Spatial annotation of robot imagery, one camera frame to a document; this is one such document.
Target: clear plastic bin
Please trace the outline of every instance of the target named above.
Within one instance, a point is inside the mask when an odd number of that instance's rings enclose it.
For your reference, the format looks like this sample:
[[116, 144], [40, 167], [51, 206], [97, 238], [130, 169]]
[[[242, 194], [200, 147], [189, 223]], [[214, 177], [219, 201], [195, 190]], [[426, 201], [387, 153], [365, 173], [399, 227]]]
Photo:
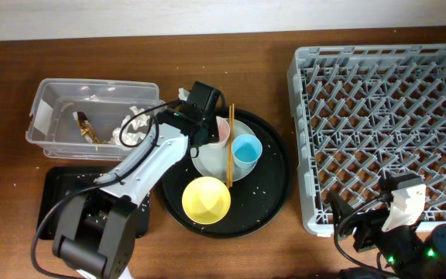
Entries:
[[162, 103], [153, 83], [48, 78], [40, 83], [34, 98], [26, 139], [52, 158], [123, 160], [132, 149], [87, 143], [73, 112], [84, 112], [99, 140], [108, 141], [125, 116], [133, 115], [131, 106], [147, 109]]

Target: dish rack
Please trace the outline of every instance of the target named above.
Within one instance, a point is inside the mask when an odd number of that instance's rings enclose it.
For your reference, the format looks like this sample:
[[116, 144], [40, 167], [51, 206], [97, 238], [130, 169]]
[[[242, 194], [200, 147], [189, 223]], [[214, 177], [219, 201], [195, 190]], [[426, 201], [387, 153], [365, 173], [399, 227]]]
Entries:
[[333, 233], [329, 190], [355, 208], [402, 172], [427, 185], [418, 231], [446, 222], [446, 44], [301, 47], [287, 80], [309, 233]]

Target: wooden tabletop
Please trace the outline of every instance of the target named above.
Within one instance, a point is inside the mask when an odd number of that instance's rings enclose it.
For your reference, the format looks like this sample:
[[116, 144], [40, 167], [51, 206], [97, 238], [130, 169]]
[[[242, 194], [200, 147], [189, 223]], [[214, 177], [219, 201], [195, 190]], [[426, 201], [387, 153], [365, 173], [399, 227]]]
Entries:
[[[26, 142], [30, 107], [44, 78], [148, 81], [159, 85], [164, 100], [203, 81], [223, 91], [227, 102], [275, 127], [296, 166], [286, 83], [295, 49], [401, 43], [446, 43], [446, 27], [0, 42], [0, 277], [42, 277], [29, 251], [46, 172], [54, 166], [105, 164], [50, 159]], [[129, 264], [132, 275], [317, 278], [353, 267], [332, 238], [304, 230], [295, 170], [293, 182], [292, 196], [278, 216], [237, 239], [189, 232], [154, 198], [149, 232], [136, 241]], [[342, 246], [353, 253], [352, 238]], [[374, 264], [375, 255], [373, 250], [356, 256]], [[51, 254], [49, 241], [39, 243], [38, 261], [48, 270], [77, 275]]]

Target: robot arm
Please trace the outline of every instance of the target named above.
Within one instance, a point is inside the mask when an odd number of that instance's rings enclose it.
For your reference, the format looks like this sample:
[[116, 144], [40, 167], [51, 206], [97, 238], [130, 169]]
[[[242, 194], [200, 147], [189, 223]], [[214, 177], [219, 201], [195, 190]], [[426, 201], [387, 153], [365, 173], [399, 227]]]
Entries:
[[122, 276], [132, 256], [144, 197], [187, 148], [218, 141], [214, 109], [220, 96], [217, 89], [196, 81], [187, 100], [177, 103], [178, 111], [168, 107], [154, 116], [156, 129], [115, 169], [96, 179], [99, 191], [77, 195], [63, 206], [53, 254], [87, 277]]

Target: chopsticks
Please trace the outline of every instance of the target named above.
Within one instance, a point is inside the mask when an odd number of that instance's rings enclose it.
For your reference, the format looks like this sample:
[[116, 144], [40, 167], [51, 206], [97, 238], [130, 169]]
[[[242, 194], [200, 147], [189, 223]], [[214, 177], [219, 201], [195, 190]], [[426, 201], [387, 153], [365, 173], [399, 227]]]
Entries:
[[233, 143], [233, 127], [235, 121], [235, 104], [230, 105], [230, 111], [228, 112], [228, 124], [230, 125], [230, 136], [228, 137], [228, 160], [226, 168], [226, 187], [233, 186], [233, 155], [232, 155], [232, 143]]

